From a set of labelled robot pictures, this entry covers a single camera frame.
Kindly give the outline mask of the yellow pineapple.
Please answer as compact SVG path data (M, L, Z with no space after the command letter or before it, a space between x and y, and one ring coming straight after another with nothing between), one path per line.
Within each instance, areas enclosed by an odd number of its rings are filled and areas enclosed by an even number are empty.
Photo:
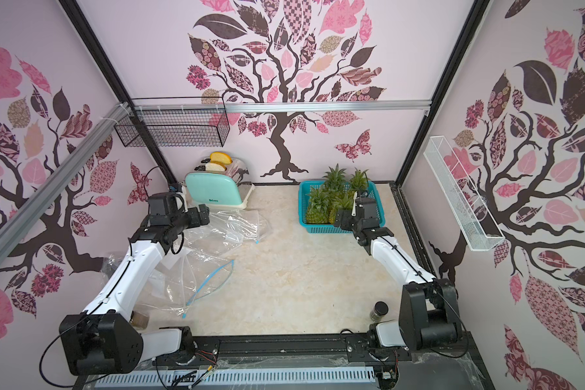
M349 180L349 194L361 194L368 190L367 170L355 169L354 175Z

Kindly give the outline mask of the blue-zip zip-top bag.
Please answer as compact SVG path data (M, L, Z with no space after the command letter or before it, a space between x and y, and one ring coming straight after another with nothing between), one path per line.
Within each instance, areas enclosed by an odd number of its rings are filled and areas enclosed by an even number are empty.
M219 291L231 279L235 261L192 251L164 274L161 309L185 317L196 302Z

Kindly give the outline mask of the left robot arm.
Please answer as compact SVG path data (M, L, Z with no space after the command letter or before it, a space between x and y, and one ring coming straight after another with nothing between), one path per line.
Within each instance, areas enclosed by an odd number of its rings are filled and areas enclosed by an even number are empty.
M209 208L188 208L179 193L148 199L148 214L129 238L128 251L101 292L59 325L58 341L74 376L128 374L140 363L185 349L183 328L141 334L130 320L150 275L186 230L210 222Z

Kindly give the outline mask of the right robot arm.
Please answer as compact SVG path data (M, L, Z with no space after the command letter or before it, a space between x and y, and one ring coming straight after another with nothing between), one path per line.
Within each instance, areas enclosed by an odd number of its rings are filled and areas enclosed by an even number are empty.
M406 254L392 231L380 225L374 198L356 194L353 209L339 211L335 225L351 231L357 243L401 286L398 319L370 327L379 346L438 353L441 347L467 340L455 286Z

